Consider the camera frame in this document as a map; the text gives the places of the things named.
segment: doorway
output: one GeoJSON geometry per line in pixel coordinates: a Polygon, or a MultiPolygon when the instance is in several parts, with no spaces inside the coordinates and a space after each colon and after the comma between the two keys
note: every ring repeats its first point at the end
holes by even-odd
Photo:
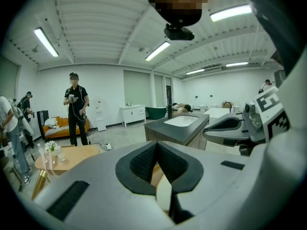
{"type": "Polygon", "coordinates": [[[167,104],[172,104],[172,87],[170,85],[166,86],[166,98],[167,98],[167,104]]]}

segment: striped cushion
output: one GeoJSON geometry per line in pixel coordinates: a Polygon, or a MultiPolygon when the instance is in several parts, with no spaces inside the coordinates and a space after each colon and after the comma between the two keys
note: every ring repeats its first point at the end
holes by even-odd
{"type": "Polygon", "coordinates": [[[45,133],[45,137],[46,136],[50,136],[50,135],[53,135],[55,133],[58,133],[62,130],[65,130],[65,129],[69,129],[69,126],[63,126],[63,127],[59,127],[59,128],[51,128],[49,129],[46,133],[45,133]]]}

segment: gray countertop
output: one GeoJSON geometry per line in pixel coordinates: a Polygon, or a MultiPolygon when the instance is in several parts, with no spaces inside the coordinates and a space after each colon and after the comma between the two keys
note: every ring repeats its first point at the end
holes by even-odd
{"type": "Polygon", "coordinates": [[[193,116],[193,117],[198,117],[198,119],[194,123],[186,127],[178,127],[174,125],[165,124],[164,122],[168,120],[167,117],[161,118],[159,120],[150,123],[146,123],[144,124],[144,126],[157,133],[175,139],[178,142],[178,144],[182,144],[185,146],[209,122],[209,115],[206,114],[182,113],[173,116],[173,118],[179,116],[193,116]]]}

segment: table leg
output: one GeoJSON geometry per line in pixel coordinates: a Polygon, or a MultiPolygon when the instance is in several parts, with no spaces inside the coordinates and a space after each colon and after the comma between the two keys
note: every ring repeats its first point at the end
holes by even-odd
{"type": "Polygon", "coordinates": [[[47,177],[47,172],[44,170],[41,170],[39,177],[37,179],[37,182],[35,184],[33,194],[32,194],[32,200],[35,199],[35,197],[39,194],[39,192],[44,188],[46,179],[50,182],[50,180],[47,177]]]}

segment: orange sofa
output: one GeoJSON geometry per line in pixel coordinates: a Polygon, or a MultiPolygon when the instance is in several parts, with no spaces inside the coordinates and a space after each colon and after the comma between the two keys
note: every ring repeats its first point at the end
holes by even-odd
{"type": "MultiPolygon", "coordinates": [[[[68,125],[68,118],[63,118],[63,117],[54,117],[57,119],[57,122],[58,122],[58,126],[60,127],[63,127],[63,126],[67,126],[68,125]]],[[[90,124],[89,124],[89,121],[88,119],[86,119],[85,121],[85,132],[87,133],[90,129],[90,124]]],[[[44,134],[46,134],[46,132],[51,129],[49,126],[43,126],[43,131],[44,131],[44,134]]],[[[76,127],[76,135],[79,135],[80,134],[80,130],[79,130],[79,127],[76,127]]],[[[52,135],[49,135],[47,136],[46,138],[47,139],[53,139],[53,138],[60,138],[60,137],[67,137],[69,136],[69,129],[65,129],[65,130],[62,130],[60,132],[57,132],[55,134],[52,134],[52,135]]]]}

